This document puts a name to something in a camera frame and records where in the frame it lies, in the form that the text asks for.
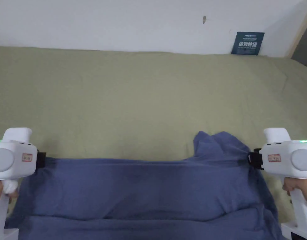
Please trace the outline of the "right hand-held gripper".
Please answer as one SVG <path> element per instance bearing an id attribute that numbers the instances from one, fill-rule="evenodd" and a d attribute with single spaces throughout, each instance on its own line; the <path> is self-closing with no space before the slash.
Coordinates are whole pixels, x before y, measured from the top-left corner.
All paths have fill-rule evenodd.
<path id="1" fill-rule="evenodd" d="M 307 179 L 307 140 L 291 140 L 285 128 L 264 130 L 266 144 L 248 153 L 248 162 L 284 181 L 285 177 Z M 282 235 L 289 240 L 307 240 L 307 202 L 301 190 L 290 193 L 294 222 L 281 225 Z"/>

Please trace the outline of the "person's right hand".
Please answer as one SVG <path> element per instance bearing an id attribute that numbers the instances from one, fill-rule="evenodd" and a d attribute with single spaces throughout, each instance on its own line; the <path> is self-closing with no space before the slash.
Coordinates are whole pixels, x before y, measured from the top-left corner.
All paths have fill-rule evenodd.
<path id="1" fill-rule="evenodd" d="M 307 179 L 284 177 L 282 180 L 283 190 L 287 192 L 287 195 L 291 197 L 296 189 L 302 192 L 302 195 L 307 202 Z"/>

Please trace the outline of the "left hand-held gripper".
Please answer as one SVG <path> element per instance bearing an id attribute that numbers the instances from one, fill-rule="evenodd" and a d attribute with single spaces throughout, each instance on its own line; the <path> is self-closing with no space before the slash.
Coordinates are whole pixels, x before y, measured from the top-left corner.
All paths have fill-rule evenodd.
<path id="1" fill-rule="evenodd" d="M 26 127 L 9 128 L 0 140 L 0 240 L 17 240 L 17 228 L 5 229 L 9 195 L 18 188 L 18 179 L 30 176 L 45 166 L 46 152 L 30 143 L 32 130 Z"/>

